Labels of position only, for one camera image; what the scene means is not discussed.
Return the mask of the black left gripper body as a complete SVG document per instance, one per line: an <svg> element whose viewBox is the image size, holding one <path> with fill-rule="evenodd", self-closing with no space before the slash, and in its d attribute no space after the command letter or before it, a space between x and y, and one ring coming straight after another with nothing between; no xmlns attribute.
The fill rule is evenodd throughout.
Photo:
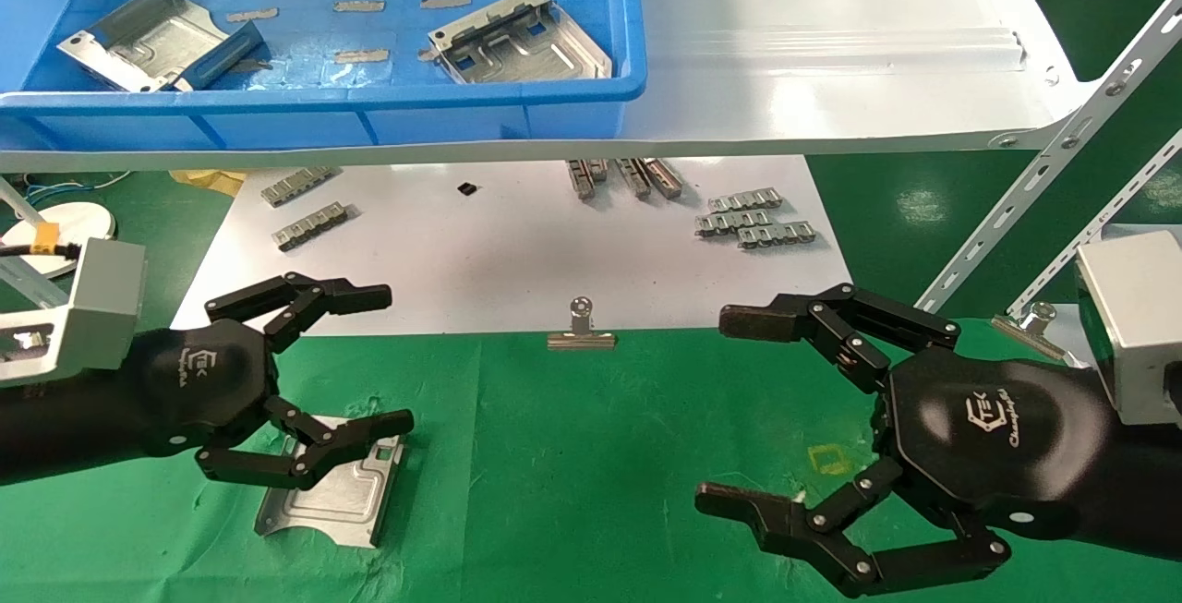
<svg viewBox="0 0 1182 603"><path fill-rule="evenodd" d="M124 371L145 456L239 446L269 421L277 393L269 344L238 320L137 333Z"/></svg>

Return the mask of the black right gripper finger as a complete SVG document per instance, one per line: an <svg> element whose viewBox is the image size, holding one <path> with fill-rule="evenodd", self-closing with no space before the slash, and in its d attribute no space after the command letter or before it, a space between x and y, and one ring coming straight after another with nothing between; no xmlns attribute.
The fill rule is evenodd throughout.
<svg viewBox="0 0 1182 603"><path fill-rule="evenodd" d="M898 461L881 458L814 508L760 489L702 482L694 506L747 525L760 551L807 562L847 598L959 585L983 579L1009 560L1008 544L978 516L952 510L935 514L954 533L952 540L878 552L857 547L846 529L886 500L905 476Z"/></svg>
<svg viewBox="0 0 1182 603"><path fill-rule="evenodd" d="M807 342L862 393L883 393L890 359L871 341L908 352L954 349L961 330L890 297L837 284L819 296L777 296L767 306L726 305L717 332L743 341Z"/></svg>

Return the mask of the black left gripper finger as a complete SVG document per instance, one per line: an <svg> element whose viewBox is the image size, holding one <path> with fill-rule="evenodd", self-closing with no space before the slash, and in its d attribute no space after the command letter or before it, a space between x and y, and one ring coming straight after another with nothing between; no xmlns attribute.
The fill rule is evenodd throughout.
<svg viewBox="0 0 1182 603"><path fill-rule="evenodd" d="M330 428L282 397L264 403L266 417L304 446L301 454L258 454L223 446L199 449L196 463L212 481L279 489L312 489L340 463L368 458L381 439L409 434L415 417L408 409L351 419Z"/></svg>
<svg viewBox="0 0 1182 603"><path fill-rule="evenodd" d="M272 352L282 352L326 315L383 311L391 305L392 288L387 284L355 286L343 278L316 280L287 273L215 297L204 304L204 313L212 322L246 322L274 312L262 333Z"/></svg>

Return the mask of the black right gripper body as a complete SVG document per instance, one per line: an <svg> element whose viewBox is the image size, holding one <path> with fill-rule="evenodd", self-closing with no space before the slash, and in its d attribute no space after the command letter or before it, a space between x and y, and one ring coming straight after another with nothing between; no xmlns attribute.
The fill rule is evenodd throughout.
<svg viewBox="0 0 1182 603"><path fill-rule="evenodd" d="M898 494L929 521L974 516L1043 540L1084 529L1082 486L1113 427L1092 372L928 349L890 372L884 414Z"/></svg>

